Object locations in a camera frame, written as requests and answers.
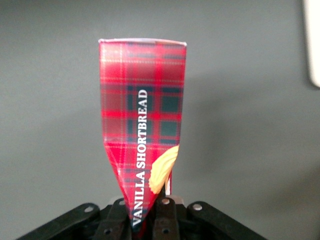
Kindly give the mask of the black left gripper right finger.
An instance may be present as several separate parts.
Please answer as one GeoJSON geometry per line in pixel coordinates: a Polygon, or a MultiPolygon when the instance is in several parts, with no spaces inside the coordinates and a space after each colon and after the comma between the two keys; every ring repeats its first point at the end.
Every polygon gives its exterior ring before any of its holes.
{"type": "Polygon", "coordinates": [[[155,202],[147,224],[151,240],[264,240],[265,238],[204,201],[188,206],[172,198],[155,202]]]}

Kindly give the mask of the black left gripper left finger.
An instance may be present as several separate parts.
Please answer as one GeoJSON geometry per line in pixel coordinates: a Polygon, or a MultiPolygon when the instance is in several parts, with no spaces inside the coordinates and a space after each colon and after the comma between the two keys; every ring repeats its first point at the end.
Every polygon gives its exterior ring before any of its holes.
{"type": "Polygon", "coordinates": [[[131,230],[124,200],[100,209],[81,204],[19,237],[20,240],[130,240],[131,230]]]}

